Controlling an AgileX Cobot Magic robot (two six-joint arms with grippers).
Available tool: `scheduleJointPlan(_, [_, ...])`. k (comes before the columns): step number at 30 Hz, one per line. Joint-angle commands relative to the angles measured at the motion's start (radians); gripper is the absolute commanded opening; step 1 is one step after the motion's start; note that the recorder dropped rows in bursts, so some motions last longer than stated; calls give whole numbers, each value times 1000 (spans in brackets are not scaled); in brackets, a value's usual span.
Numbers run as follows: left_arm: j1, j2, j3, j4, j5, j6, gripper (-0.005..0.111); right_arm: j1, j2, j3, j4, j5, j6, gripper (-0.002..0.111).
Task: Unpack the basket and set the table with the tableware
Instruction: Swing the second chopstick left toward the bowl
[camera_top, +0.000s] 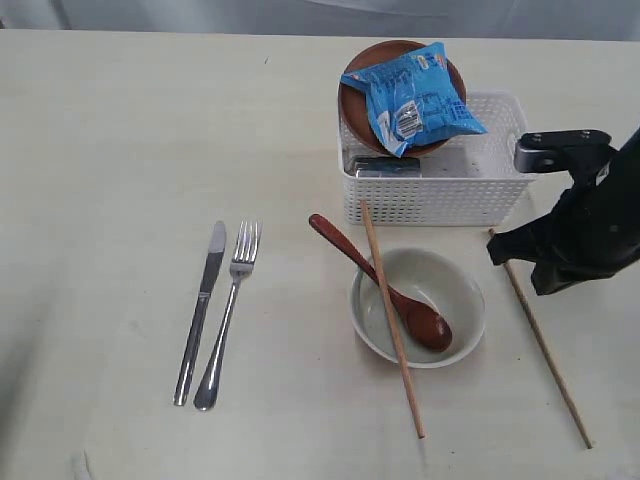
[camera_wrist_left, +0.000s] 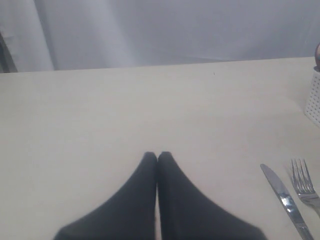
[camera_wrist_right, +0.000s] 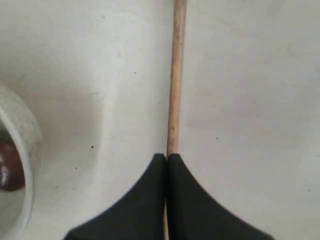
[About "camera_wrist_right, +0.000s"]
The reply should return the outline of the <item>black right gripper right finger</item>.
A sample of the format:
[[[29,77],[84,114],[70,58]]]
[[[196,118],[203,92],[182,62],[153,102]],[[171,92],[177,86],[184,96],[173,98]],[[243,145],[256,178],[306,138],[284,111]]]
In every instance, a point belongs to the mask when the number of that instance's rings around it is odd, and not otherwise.
[[[166,207],[171,240],[273,239],[212,198],[177,153],[167,158]]]

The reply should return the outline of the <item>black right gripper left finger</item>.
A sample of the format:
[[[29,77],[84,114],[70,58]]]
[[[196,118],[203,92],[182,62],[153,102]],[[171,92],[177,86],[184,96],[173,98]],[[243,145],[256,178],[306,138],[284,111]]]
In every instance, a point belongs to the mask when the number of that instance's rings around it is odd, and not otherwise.
[[[113,206],[70,230],[67,240],[164,239],[166,158],[155,154],[136,184]]]

